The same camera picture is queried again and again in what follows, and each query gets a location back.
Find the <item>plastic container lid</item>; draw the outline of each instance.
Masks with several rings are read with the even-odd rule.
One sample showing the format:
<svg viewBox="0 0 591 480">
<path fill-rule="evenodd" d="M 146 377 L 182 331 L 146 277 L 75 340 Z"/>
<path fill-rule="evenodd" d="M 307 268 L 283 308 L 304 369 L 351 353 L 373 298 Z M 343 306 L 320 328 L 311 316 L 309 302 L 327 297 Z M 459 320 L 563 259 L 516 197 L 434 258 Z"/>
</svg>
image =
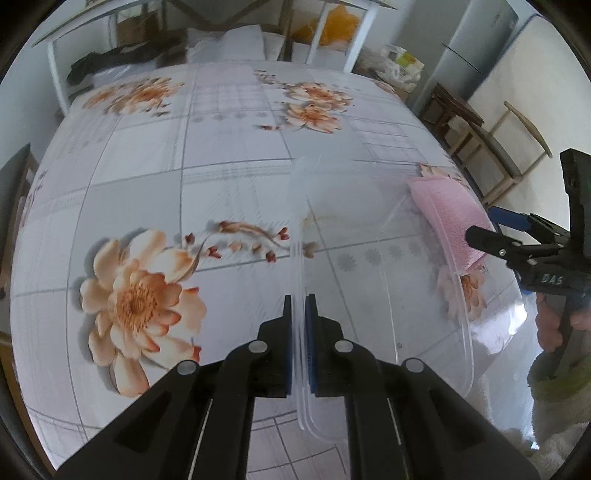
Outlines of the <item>plastic container lid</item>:
<svg viewBox="0 0 591 480">
<path fill-rule="evenodd" d="M 415 205 L 407 181 L 417 164 L 297 160 L 291 177 L 295 390 L 300 424 L 318 438 L 347 438 L 343 398 L 310 391 L 304 301 L 337 320 L 345 338 L 379 360 L 425 361 L 459 394 L 472 387 L 474 363 L 465 308 L 449 319 L 438 292 L 447 265 L 456 297 L 462 286 L 447 246 Z M 314 258 L 302 247 L 318 243 Z"/>
</svg>

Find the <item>human hand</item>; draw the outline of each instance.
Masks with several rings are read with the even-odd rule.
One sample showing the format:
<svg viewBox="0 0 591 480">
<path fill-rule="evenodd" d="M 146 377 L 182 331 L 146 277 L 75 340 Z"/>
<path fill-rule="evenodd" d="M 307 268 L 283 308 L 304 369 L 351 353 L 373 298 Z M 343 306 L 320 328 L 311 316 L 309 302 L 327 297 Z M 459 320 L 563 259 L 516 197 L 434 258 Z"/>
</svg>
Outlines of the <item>human hand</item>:
<svg viewBox="0 0 591 480">
<path fill-rule="evenodd" d="M 546 295 L 538 293 L 538 316 L 535 324 L 538 326 L 538 343 L 546 352 L 554 352 L 562 345 L 562 335 L 558 331 L 560 317 L 546 303 Z M 591 310 L 580 310 L 570 316 L 570 324 L 575 330 L 591 330 Z"/>
</svg>

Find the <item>plastic bag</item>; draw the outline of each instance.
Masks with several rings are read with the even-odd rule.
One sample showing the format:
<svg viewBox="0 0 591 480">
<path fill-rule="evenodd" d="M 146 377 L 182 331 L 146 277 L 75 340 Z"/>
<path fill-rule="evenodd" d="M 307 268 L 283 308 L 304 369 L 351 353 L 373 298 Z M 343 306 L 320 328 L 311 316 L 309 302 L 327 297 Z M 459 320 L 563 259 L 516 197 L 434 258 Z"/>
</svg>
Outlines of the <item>plastic bag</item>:
<svg viewBox="0 0 591 480">
<path fill-rule="evenodd" d="M 376 69 L 378 76 L 390 85 L 411 93 L 421 80 L 425 65 L 402 47 L 388 45 L 382 48 L 380 55 L 385 60 L 382 69 Z"/>
<path fill-rule="evenodd" d="M 293 34 L 292 39 L 299 43 L 311 44 L 314 32 L 318 26 L 318 18 L 311 20 L 306 25 L 298 28 Z M 359 25 L 359 17 L 347 12 L 344 5 L 339 5 L 329 12 L 324 25 L 324 30 L 320 36 L 320 46 L 332 45 L 333 43 L 348 43 L 353 38 L 355 30 Z"/>
</svg>

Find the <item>white pillow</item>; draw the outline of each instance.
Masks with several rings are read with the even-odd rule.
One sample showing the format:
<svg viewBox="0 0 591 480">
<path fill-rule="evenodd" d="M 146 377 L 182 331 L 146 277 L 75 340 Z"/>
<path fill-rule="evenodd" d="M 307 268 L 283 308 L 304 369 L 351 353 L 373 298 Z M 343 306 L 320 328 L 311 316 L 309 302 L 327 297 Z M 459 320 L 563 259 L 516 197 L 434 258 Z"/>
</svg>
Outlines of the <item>white pillow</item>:
<svg viewBox="0 0 591 480">
<path fill-rule="evenodd" d="M 260 25 L 234 28 L 220 40 L 222 60 L 265 60 Z"/>
<path fill-rule="evenodd" d="M 229 30 L 220 38 L 204 36 L 187 49 L 187 63 L 210 63 L 225 60 L 265 60 L 265 46 L 260 25 Z"/>
</svg>

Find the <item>pink towel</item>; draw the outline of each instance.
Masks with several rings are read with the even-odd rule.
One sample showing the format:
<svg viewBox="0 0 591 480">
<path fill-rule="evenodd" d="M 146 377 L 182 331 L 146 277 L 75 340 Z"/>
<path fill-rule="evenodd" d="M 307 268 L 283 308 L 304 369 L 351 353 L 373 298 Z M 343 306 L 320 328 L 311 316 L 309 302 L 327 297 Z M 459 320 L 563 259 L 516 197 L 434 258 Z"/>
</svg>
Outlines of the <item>pink towel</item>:
<svg viewBox="0 0 591 480">
<path fill-rule="evenodd" d="M 446 255 L 451 255 L 451 269 L 465 275 L 486 254 L 466 243 L 466 230 L 477 225 L 493 230 L 482 206 L 468 190 L 450 178 L 417 178 L 408 181 L 413 200 L 437 234 Z"/>
</svg>

